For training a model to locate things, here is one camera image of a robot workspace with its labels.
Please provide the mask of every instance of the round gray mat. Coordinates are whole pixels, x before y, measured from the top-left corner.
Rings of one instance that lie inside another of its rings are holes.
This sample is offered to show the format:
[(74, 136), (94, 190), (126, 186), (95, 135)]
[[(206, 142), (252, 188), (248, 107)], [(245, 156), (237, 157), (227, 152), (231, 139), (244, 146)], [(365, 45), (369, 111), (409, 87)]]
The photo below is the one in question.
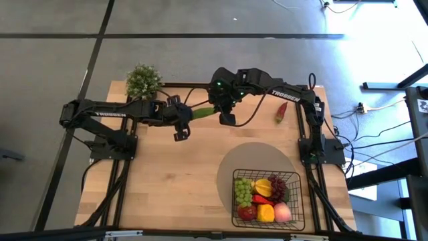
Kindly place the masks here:
[(230, 150), (217, 172), (217, 191), (225, 209), (232, 211), (232, 175), (236, 169), (295, 171), (290, 159), (265, 143), (245, 143)]

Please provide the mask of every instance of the concrete floor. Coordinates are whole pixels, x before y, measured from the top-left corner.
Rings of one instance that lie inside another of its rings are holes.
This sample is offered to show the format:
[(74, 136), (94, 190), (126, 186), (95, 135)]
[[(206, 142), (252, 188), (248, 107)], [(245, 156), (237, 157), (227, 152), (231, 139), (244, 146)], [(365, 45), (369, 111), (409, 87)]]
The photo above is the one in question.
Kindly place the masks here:
[[(107, 33), (346, 33), (350, 38), (105, 39), (86, 96), (104, 100), (110, 81), (123, 80), (137, 62), (155, 65), (168, 82), (208, 82), (220, 66), (230, 70), (258, 67), (292, 84), (305, 84), (308, 74), (315, 73), (318, 84), (326, 87), (330, 110), (338, 113), (358, 102), (370, 106), (394, 102), (403, 92), (362, 92), (360, 85), (398, 82), (428, 58), (421, 45), (425, 37), (421, 33), (426, 31), (416, 33), (409, 27), (421, 25), (412, 1), (400, 1), (398, 9), (390, 3), (364, 3), (344, 14), (323, 13), (316, 0), (282, 3), (291, 8), (283, 9), (268, 0), (117, 1)], [(0, 33), (97, 33), (107, 4), (107, 0), (0, 0)], [(64, 135), (58, 124), (61, 105), (77, 96), (94, 42), (0, 39), (0, 147), (26, 156), (23, 162), (0, 161), (0, 233), (31, 229)], [(391, 126), (409, 118), (404, 104), (370, 112), (360, 116), (360, 135), (377, 134), (389, 127), (385, 126), (386, 116), (396, 118)], [(334, 124), (341, 135), (353, 137), (349, 120), (335, 120)], [(91, 139), (83, 131), (76, 135)], [(403, 126), (357, 144), (411, 136), (410, 126)], [(364, 152), (375, 155), (390, 147)], [(72, 227), (88, 154), (85, 146), (72, 143), (47, 228)], [(415, 155), (414, 146), (408, 146), (379, 159), (397, 163)]]

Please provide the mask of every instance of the wooden tabletop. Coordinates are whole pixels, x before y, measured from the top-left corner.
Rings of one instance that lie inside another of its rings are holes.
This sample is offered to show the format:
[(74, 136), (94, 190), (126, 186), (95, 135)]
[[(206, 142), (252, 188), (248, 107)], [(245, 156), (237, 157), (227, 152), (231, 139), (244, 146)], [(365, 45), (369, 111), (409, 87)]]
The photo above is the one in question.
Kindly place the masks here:
[[(189, 91), (188, 88), (163, 90), (180, 95), (182, 101)], [(315, 92), (326, 103), (326, 120), (332, 126), (325, 90), (317, 86)], [(250, 117), (260, 98), (246, 96), (243, 102), (237, 104), (233, 109), (237, 124)], [(197, 104), (206, 99), (206, 90), (195, 90), (188, 104)], [(111, 83), (107, 101), (126, 101), (125, 82)], [(218, 114), (192, 121), (191, 136), (181, 142), (174, 142), (174, 127), (139, 124), (136, 131), (139, 138), (137, 154), (130, 165), (120, 227), (140, 230), (270, 231), (233, 226), (231, 214), (223, 207), (216, 188), (217, 170), (227, 152), (243, 143), (262, 142), (287, 155), (300, 174), (305, 217), (302, 232), (314, 232), (306, 174), (299, 158), (299, 126), (294, 103), (288, 104), (284, 120), (279, 125), (274, 122), (276, 110), (283, 102), (280, 98), (266, 96), (254, 119), (241, 128), (220, 125)], [(119, 129), (121, 118), (103, 118), (102, 123)], [(322, 130), (327, 138), (333, 138), (326, 125)], [(89, 170), (76, 224), (86, 221), (106, 195), (111, 168), (112, 161), (105, 160)], [(335, 165), (323, 165), (323, 168), (330, 202), (344, 221), (351, 228), (356, 228), (343, 173)], [(114, 199), (109, 224), (112, 223), (115, 206)], [(324, 210), (319, 200), (318, 208), (321, 226), (326, 229)]]

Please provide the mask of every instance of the red bell pepper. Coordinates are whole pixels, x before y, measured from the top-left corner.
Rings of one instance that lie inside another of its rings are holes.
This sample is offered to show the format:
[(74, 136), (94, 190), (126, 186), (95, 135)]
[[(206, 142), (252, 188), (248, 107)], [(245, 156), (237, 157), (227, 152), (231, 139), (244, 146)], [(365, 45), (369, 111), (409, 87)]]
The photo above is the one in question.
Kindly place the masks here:
[(273, 206), (275, 206), (275, 204), (269, 200), (267, 200), (266, 198), (260, 196), (260, 195), (253, 195), (253, 203), (255, 204), (270, 204)]
[(288, 104), (288, 102), (283, 103), (283, 104), (279, 107), (278, 111), (276, 112), (276, 115), (275, 115), (275, 121), (276, 121), (278, 124), (280, 124), (280, 123), (281, 123), (281, 121), (282, 121), (282, 119), (284, 118), (284, 115), (285, 115), (286, 110), (287, 110), (287, 104)]

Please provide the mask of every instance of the potted plant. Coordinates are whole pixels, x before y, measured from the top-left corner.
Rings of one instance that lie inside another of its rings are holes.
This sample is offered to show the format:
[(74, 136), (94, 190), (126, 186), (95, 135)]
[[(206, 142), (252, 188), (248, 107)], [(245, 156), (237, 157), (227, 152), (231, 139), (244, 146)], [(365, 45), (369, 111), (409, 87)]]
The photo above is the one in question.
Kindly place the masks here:
[(133, 71), (126, 75), (126, 93), (133, 98), (148, 100), (156, 98), (161, 89), (162, 76), (153, 66), (137, 64)]

